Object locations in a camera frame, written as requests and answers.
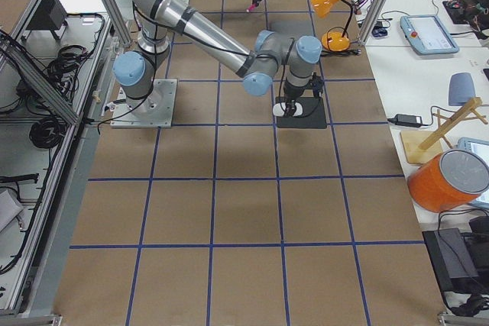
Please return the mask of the white computer mouse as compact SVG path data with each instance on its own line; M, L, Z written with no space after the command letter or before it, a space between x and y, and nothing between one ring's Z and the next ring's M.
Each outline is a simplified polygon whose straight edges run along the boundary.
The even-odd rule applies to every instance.
M297 106L297 113L296 113L295 117L299 117L303 114L303 107L299 102L296 102L296 106ZM284 117L283 116L283 109L282 109L282 102L278 102L273 106L272 113L275 117Z

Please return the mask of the black power adapter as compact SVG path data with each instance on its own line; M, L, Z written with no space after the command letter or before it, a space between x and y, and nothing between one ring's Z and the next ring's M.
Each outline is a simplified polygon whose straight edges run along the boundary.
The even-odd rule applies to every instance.
M396 126L403 127L426 127L427 124L423 123L422 117L419 115L406 115L395 114L392 118L388 118L387 121Z

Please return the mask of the black mousepad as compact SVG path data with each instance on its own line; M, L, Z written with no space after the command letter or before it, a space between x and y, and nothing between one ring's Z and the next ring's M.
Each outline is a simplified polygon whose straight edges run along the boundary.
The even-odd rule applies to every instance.
M278 128L295 128L295 129L326 129L327 118L325 116L325 107L321 98L299 97L296 106L301 105L303 113L298 117L276 116L276 125Z

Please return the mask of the pink marker pen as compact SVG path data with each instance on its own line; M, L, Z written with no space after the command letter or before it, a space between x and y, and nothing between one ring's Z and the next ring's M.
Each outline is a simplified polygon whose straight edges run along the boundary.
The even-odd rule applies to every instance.
M251 5L246 8L246 12L252 12L263 0L251 0Z

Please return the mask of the wooden stand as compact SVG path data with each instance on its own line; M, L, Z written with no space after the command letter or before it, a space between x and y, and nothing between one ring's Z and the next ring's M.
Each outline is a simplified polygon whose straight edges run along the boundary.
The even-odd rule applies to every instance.
M444 115L442 108L436 107L436 111L431 113L433 121L437 124L434 131L401 131L400 139L406 161L413 165L427 163L443 152L442 141L452 148L446 134L462 121L479 120L483 124L488 124L487 116L477 111L482 105L482 99L476 96L469 98L450 115Z

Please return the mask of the grey blue pad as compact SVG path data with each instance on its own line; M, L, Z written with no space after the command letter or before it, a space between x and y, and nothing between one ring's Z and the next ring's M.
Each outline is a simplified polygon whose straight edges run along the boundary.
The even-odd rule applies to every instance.
M456 73L451 76L448 94L450 106L462 106L474 97L474 82L470 73Z

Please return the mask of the orange cylindrical container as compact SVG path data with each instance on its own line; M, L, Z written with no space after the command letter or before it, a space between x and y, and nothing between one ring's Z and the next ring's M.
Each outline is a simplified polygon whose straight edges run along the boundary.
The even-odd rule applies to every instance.
M409 176L410 195L419 206L431 212L468 204L480 195L464 189L469 170L476 166L488 174L488 166L478 156L466 150L447 150Z

